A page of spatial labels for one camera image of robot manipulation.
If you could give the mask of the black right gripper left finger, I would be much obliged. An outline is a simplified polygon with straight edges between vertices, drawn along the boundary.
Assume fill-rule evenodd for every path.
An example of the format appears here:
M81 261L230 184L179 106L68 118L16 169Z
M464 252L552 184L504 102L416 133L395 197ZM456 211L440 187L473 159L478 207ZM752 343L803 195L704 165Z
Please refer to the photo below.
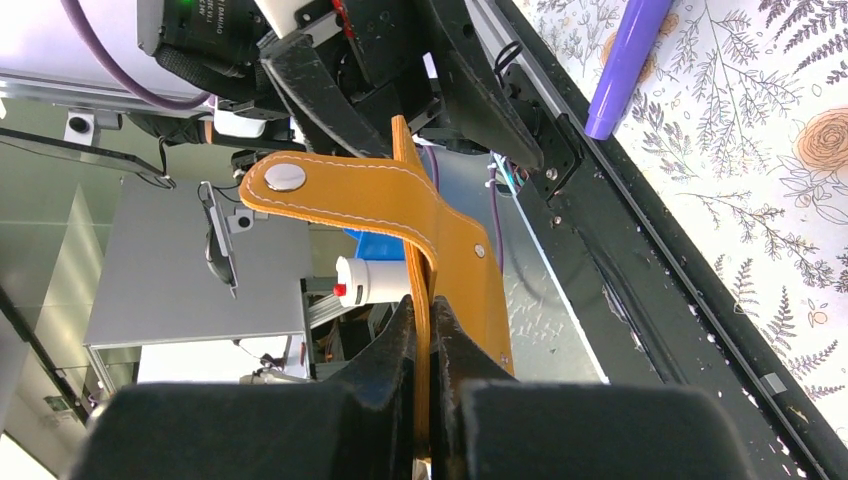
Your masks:
M404 298L376 340L320 382L158 383L119 392L73 479L408 479L415 331Z

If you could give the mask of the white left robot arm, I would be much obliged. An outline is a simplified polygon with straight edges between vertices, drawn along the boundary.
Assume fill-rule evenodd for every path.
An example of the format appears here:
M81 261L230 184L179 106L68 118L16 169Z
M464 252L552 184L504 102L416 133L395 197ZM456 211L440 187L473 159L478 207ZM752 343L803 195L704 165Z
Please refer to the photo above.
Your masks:
M425 139L542 164L463 1L5 1L1 92L105 113L168 144L390 157Z

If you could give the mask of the orange leather card holder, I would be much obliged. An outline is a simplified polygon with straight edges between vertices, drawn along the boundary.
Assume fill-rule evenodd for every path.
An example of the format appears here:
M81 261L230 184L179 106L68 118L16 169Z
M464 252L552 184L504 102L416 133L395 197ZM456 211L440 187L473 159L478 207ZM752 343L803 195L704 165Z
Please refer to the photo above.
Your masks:
M487 231L454 210L427 176L403 116L391 120L388 158L281 151L259 161L239 187L253 210L400 238L416 332L413 445L430 455L429 359L435 297L496 364L514 371L503 276Z

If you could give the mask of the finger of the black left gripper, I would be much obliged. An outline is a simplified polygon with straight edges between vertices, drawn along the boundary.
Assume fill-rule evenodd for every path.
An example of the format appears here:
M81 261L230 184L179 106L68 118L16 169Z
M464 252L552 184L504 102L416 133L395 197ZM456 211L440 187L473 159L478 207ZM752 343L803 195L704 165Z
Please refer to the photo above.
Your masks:
M419 0L417 13L452 124L525 169L541 167L543 151L496 80L466 3Z
M391 146L346 100L304 33L259 41L259 60L313 153L389 158Z

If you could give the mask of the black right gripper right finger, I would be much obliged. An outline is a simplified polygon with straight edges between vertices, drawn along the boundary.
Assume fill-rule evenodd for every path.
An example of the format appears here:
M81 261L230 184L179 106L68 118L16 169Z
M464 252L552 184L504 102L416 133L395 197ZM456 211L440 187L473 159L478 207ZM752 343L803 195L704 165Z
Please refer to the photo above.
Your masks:
M436 479L748 479L728 416L679 386L520 382L437 297L431 370Z

